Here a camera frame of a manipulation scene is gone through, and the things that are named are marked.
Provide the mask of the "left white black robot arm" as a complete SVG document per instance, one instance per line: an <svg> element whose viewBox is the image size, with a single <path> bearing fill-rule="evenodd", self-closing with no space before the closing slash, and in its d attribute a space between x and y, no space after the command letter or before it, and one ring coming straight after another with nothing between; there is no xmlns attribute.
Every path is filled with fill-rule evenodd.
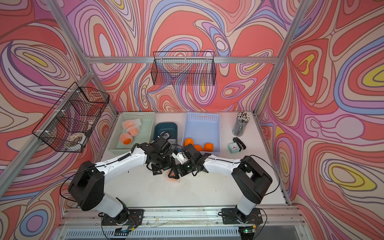
<svg viewBox="0 0 384 240"><path fill-rule="evenodd" d="M153 175L162 174L175 163L169 151L172 144L163 136L151 143L134 144L129 152L93 164L81 164L68 187L70 195L83 211L95 210L114 224L124 225L130 219L128 207L117 197L105 192L105 185L122 173L145 165Z"/></svg>

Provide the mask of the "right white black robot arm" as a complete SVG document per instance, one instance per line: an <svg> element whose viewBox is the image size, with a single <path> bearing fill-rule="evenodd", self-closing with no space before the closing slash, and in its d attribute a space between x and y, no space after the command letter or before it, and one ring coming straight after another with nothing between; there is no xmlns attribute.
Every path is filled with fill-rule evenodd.
<svg viewBox="0 0 384 240"><path fill-rule="evenodd" d="M252 211L260 204L273 183L272 177L251 156L240 160L219 158L210 153L201 153L189 144L181 150L174 150L172 158L179 163L172 166L171 179L179 179L188 174L196 176L200 172L216 173L234 179L242 197L233 209L222 209L225 224L247 224L252 219Z"/></svg>

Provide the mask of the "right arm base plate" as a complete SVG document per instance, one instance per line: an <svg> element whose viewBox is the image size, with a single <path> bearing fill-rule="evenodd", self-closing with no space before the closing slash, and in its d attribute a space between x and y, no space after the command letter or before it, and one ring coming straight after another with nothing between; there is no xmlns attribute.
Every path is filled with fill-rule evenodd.
<svg viewBox="0 0 384 240"><path fill-rule="evenodd" d="M237 208L223 208L218 212L218 216L222 218L225 225L252 224L258 226L264 222L261 210L258 208L253 208L249 215L243 214Z"/></svg>

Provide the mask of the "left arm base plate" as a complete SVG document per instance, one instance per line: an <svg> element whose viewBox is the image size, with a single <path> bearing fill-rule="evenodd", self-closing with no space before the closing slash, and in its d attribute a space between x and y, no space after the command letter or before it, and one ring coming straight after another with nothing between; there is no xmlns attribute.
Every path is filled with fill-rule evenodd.
<svg viewBox="0 0 384 240"><path fill-rule="evenodd" d="M138 227L144 218L144 209L124 209L116 217L112 218L106 214L99 214L102 218L103 226L131 226Z"/></svg>

